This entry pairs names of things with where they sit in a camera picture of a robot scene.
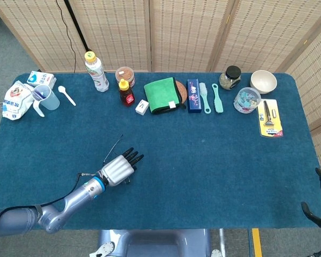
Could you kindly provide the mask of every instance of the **plastic bottle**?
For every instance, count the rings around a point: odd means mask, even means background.
[[[129,87],[129,83],[125,79],[121,79],[119,82],[120,99],[124,105],[130,106],[134,103],[134,95],[132,89]]]
[[[108,90],[109,82],[103,72],[101,60],[92,51],[85,53],[86,68],[94,81],[95,87],[100,92]]]

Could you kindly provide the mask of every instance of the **white brush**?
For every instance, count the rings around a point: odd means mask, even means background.
[[[212,110],[209,107],[208,101],[207,101],[207,88],[205,87],[205,83],[200,83],[200,95],[203,99],[204,104],[204,112],[206,114],[210,114]]]

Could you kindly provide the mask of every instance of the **snack bag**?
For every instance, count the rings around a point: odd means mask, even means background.
[[[6,92],[5,100],[2,105],[2,117],[16,120],[20,119],[24,113],[27,112],[34,101],[34,98],[26,87],[31,86],[27,84],[23,85],[20,81],[16,81]]]

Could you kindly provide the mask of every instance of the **plastic spoon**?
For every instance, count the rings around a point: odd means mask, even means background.
[[[76,106],[74,100],[72,100],[71,97],[70,97],[70,96],[67,94],[67,92],[65,91],[65,87],[64,87],[64,86],[59,86],[59,87],[58,87],[58,91],[59,91],[60,93],[63,93],[63,94],[66,96],[66,98],[68,98],[68,100],[73,104],[73,106]]]

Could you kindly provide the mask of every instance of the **black cable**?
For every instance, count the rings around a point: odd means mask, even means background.
[[[67,197],[68,195],[70,195],[72,192],[74,192],[75,188],[77,187],[77,184],[79,183],[79,180],[80,180],[80,177],[82,176],[81,173],[78,173],[77,174],[77,178],[76,178],[76,183],[74,185],[74,187],[70,190],[69,193],[67,193],[65,196],[61,197],[61,198],[58,198],[57,200],[54,200],[52,202],[48,202],[48,203],[44,203],[41,205],[41,207],[44,207],[44,206],[47,206],[47,205],[51,205],[55,202],[58,202],[62,199],[64,199],[65,197]],[[29,208],[29,209],[36,209],[36,206],[35,205],[26,205],[26,206],[13,206],[13,207],[9,207],[9,208],[6,208],[4,210],[2,210],[0,212],[0,218],[2,217],[2,215],[4,215],[7,211],[9,210],[15,210],[15,209],[26,209],[26,208]]]
[[[75,52],[74,49],[73,49],[73,45],[72,45],[72,42],[71,42],[71,39],[70,39],[69,33],[68,33],[68,26],[67,26],[67,24],[66,24],[65,21],[64,21],[62,9],[60,8],[57,0],[56,0],[56,4],[57,4],[57,6],[58,6],[58,8],[59,8],[59,10],[60,10],[60,16],[61,16],[61,18],[62,18],[62,21],[63,21],[63,23],[64,23],[64,25],[65,25],[65,27],[66,27],[66,35],[68,36],[68,39],[69,39],[69,41],[70,41],[71,50],[73,50],[73,52],[74,52],[74,56],[75,56],[74,73],[75,73],[75,71],[76,71],[76,52]]]

